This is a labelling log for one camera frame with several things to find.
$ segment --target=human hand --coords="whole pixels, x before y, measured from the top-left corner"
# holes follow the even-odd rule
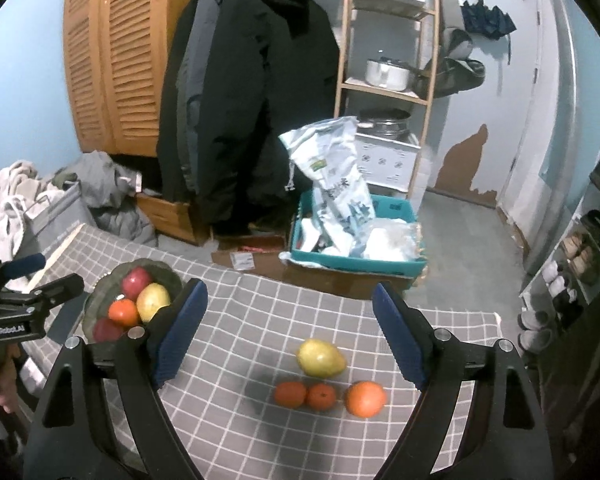
[[[16,390],[16,367],[13,364],[13,358],[20,356],[18,345],[11,344],[7,346],[7,359],[0,367],[0,406],[7,413],[14,413],[18,410],[18,393]]]

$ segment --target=umbrella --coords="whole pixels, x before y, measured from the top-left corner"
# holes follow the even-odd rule
[[[516,25],[509,14],[502,12],[498,6],[490,9],[484,4],[484,0],[478,0],[473,5],[465,1],[462,4],[462,19],[464,21],[464,28],[468,33],[481,34],[490,40],[499,40],[516,30]],[[511,63],[510,40],[509,63]]]

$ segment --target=teal storage bin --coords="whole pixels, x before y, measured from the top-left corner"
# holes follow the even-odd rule
[[[408,200],[390,196],[371,195],[378,218],[401,218],[405,222],[415,222],[416,214]],[[291,238],[291,258],[298,262],[315,262],[329,269],[346,270],[348,272],[368,272],[371,274],[392,274],[405,278],[417,278],[427,265],[427,259],[420,257],[410,262],[385,262],[383,260],[366,260],[348,256],[329,256],[320,253],[308,253],[298,250],[301,245],[300,221],[305,214],[313,209],[311,191],[304,192],[300,197],[298,215],[294,224]]]

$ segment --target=cardboard box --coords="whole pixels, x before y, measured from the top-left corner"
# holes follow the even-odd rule
[[[223,238],[219,241],[219,250],[211,254],[211,259],[215,264],[240,272],[354,300],[371,300],[371,294],[378,282],[390,282],[400,293],[413,282],[401,276],[310,269],[285,263],[278,257],[285,250],[285,237],[277,235]]]

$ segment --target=wooden cabinet door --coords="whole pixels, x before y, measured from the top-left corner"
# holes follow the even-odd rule
[[[80,148],[115,153],[100,55],[100,0],[64,0],[64,67]]]
[[[155,156],[172,23],[189,0],[104,0],[102,71],[120,153]]]

